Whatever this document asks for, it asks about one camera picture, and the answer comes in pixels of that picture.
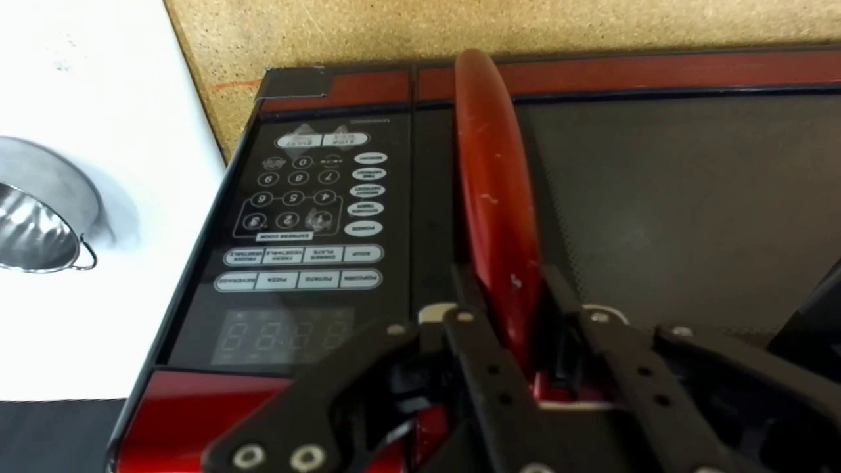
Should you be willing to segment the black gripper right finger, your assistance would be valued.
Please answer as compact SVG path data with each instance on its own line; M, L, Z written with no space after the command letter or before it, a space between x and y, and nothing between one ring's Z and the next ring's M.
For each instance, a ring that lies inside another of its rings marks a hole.
M667 362L615 309L584 304L557 266L542 267L548 294L581 332L587 349L611 371L663 473L725 473L719 442Z

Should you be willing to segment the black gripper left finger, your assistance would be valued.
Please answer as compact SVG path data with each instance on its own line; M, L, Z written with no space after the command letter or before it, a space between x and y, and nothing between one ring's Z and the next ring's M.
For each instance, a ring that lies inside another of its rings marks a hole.
M444 315L444 333L492 473L560 473L542 409L520 365L496 340L478 279L468 266L456 266L453 281L458 307Z

